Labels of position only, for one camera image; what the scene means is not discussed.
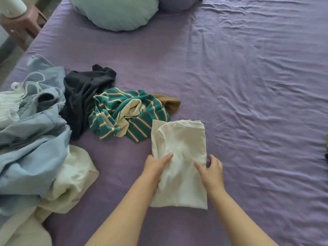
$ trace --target pillow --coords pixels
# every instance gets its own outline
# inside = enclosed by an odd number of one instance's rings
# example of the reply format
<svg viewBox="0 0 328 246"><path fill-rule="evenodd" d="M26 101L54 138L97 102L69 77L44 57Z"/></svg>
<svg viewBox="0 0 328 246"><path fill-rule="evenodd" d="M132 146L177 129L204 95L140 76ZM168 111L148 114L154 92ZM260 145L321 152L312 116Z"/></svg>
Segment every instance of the pillow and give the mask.
<svg viewBox="0 0 328 246"><path fill-rule="evenodd" d="M196 3L198 0L159 0L159 8L166 12L182 12Z"/></svg>
<svg viewBox="0 0 328 246"><path fill-rule="evenodd" d="M129 31L147 24L158 11L158 0L69 0L98 27Z"/></svg>

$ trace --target bed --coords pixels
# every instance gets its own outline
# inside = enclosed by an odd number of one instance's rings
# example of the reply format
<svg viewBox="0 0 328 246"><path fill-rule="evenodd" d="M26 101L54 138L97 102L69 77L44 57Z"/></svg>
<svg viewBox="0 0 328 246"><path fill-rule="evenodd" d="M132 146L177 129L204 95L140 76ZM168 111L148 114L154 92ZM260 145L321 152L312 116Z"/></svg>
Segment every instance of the bed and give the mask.
<svg viewBox="0 0 328 246"><path fill-rule="evenodd" d="M4 88L39 53L68 70L99 64L116 86L181 99L172 120L201 120L228 193L279 245L328 245L327 0L203 0L158 13L133 32L108 32L63 0ZM83 246L141 174L150 139L72 144L100 171L76 207L44 226L54 246ZM213 207L149 208L139 245L230 245Z"/></svg>

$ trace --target white bottle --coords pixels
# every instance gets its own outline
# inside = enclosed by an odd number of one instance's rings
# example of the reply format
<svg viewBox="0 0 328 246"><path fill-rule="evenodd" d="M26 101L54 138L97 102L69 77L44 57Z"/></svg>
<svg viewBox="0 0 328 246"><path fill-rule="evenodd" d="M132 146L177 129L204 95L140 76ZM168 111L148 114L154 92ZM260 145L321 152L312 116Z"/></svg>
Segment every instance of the white bottle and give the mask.
<svg viewBox="0 0 328 246"><path fill-rule="evenodd" d="M8 18L15 18L27 10L22 0L0 0L0 12Z"/></svg>

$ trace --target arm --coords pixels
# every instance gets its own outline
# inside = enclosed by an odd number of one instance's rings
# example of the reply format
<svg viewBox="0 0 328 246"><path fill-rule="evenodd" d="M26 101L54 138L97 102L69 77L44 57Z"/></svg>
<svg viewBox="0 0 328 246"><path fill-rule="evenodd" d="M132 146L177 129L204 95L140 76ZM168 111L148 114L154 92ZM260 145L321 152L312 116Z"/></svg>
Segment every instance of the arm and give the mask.
<svg viewBox="0 0 328 246"><path fill-rule="evenodd" d="M141 176L85 246L135 246L158 179L173 154L155 160L148 156Z"/></svg>
<svg viewBox="0 0 328 246"><path fill-rule="evenodd" d="M278 246L227 194L223 184L222 163L213 155L206 169L195 162L203 185L233 246Z"/></svg>

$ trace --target light blue denim shirt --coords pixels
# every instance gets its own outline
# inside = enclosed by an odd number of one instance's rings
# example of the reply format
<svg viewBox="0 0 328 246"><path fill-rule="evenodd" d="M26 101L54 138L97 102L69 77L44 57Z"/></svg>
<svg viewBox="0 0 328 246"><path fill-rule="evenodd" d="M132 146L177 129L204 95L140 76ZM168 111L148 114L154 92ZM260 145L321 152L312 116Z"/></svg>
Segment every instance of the light blue denim shirt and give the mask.
<svg viewBox="0 0 328 246"><path fill-rule="evenodd" d="M0 227L47 194L67 157L71 136L59 116L65 104L63 67L34 55L28 70L45 79L33 74L24 81L27 93L19 107L20 120L0 130Z"/></svg>

